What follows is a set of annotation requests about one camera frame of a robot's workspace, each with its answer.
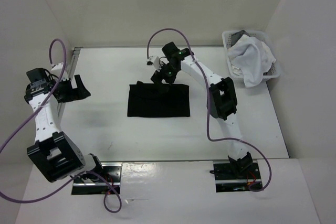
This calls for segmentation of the white skirt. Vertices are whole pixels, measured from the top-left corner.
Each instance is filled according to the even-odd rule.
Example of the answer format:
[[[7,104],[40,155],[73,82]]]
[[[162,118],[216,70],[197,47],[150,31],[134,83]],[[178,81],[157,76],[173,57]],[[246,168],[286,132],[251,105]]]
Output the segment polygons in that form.
[[[228,49],[228,58],[233,73],[243,75],[247,88],[259,85],[264,73],[276,62],[276,58],[264,42],[248,35],[242,35]]]

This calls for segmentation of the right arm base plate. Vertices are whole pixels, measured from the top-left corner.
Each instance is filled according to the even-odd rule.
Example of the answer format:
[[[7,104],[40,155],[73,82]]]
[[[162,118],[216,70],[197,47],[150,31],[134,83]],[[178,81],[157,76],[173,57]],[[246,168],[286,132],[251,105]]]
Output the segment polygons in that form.
[[[256,162],[240,174],[234,173],[229,162],[215,162],[209,173],[214,175],[217,193],[249,191],[249,186],[259,190],[263,186]]]

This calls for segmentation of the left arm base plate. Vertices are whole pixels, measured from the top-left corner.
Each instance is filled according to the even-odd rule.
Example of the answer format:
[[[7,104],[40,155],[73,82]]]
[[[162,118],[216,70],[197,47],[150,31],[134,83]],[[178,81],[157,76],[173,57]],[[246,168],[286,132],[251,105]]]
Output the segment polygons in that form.
[[[122,163],[102,162],[103,171],[100,175],[120,193]],[[81,175],[72,184],[72,195],[113,195],[107,184],[93,175]]]

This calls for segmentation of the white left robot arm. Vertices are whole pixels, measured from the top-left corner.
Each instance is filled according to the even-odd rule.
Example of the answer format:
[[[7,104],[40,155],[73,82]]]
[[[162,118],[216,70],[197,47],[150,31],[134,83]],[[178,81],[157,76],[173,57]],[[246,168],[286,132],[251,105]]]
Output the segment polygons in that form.
[[[71,78],[62,70],[61,63],[51,70],[36,68],[27,72],[30,84],[26,88],[25,101],[37,112],[35,117],[36,136],[27,155],[49,182],[55,182],[79,171],[93,182],[104,177],[104,168],[92,153],[83,155],[76,144],[62,131],[58,106],[83,100],[91,94],[75,76],[76,88]]]

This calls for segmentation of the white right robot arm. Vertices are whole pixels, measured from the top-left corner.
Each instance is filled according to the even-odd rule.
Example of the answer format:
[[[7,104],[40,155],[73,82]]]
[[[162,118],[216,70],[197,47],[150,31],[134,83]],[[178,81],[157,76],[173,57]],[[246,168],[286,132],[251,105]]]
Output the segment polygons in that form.
[[[230,141],[228,160],[230,173],[235,178],[244,178],[253,159],[243,143],[243,135],[237,120],[237,97],[234,82],[223,78],[201,63],[189,48],[179,49],[170,42],[162,48],[164,63],[159,56],[147,56],[147,65],[154,66],[151,80],[160,91],[167,91],[163,81],[172,85],[177,74],[182,71],[199,83],[207,94],[207,136],[210,136],[210,118],[218,121],[223,133],[221,141]]]

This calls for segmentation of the black skirt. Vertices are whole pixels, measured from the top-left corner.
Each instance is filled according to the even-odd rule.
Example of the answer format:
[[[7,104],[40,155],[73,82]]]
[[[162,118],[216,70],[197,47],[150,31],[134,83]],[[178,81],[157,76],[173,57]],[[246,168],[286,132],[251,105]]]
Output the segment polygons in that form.
[[[130,85],[128,117],[177,118],[190,116],[189,86],[165,84],[160,92],[155,84],[138,81]]]

